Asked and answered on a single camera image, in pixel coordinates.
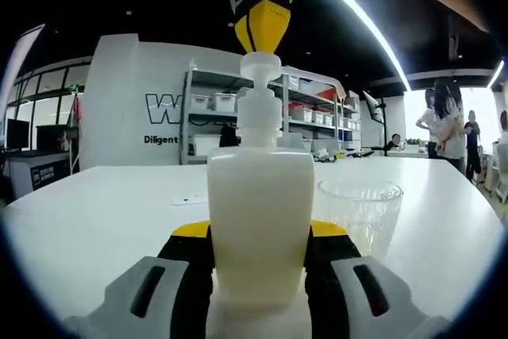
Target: pump dispenser head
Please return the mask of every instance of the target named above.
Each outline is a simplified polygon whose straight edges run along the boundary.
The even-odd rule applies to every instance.
[[[241,145],[276,147],[283,125],[283,104],[267,85],[282,74],[280,58],[265,52],[248,53],[241,60],[240,73],[254,82],[254,88],[238,100]]]

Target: black ceiling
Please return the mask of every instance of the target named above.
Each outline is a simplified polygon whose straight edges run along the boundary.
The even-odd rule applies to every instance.
[[[406,74],[494,68],[499,62],[492,35],[435,0],[357,1],[391,43]],[[22,72],[92,55],[98,38],[111,33],[244,53],[228,26],[229,0],[15,0],[12,9],[8,41],[46,23]],[[450,36],[458,37],[459,60],[448,58]],[[339,0],[294,0],[290,27],[277,54],[284,64],[331,75],[357,90],[395,75],[375,38]],[[397,94],[402,84],[374,90]]]

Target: led light strip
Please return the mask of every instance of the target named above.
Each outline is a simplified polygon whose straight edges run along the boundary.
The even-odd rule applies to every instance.
[[[496,70],[494,72],[494,75],[491,78],[491,81],[487,85],[487,89],[491,89],[492,85],[494,85],[495,82],[498,80],[499,75],[501,75],[502,67],[504,67],[504,66],[505,66],[505,62],[503,60],[501,60],[501,62],[499,63],[498,67],[496,68]]]
[[[407,91],[411,91],[410,83],[407,81],[407,77],[404,74],[404,71],[397,60],[397,57],[395,57],[394,51],[391,49],[391,46],[388,44],[387,39],[383,36],[381,31],[379,31],[379,28],[376,24],[372,21],[372,19],[365,13],[365,11],[360,7],[360,5],[356,2],[356,0],[342,0],[344,3],[346,3],[349,8],[356,14],[357,17],[360,18],[360,20],[367,26],[367,28],[371,31],[371,33],[374,35],[376,40],[381,44],[381,47],[383,47],[384,52],[388,55],[388,58],[390,59],[391,63],[394,65],[395,70],[398,73],[398,76],[402,80],[402,83],[404,84],[404,87],[406,87]]]

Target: office floor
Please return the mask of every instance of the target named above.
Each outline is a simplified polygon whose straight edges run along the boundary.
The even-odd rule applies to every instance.
[[[508,225],[508,202],[506,204],[502,204],[499,197],[497,195],[491,195],[491,193],[485,189],[483,184],[478,184],[477,187],[482,195],[485,196],[489,204],[491,204],[492,209],[494,209],[495,213],[498,215],[499,220]]]

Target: letter w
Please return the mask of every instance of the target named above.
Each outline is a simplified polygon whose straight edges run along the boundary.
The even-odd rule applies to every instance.
[[[175,100],[173,94],[162,94],[159,98],[158,94],[147,93],[144,99],[151,124],[160,125],[164,120],[169,124],[180,123],[182,95],[178,95]]]

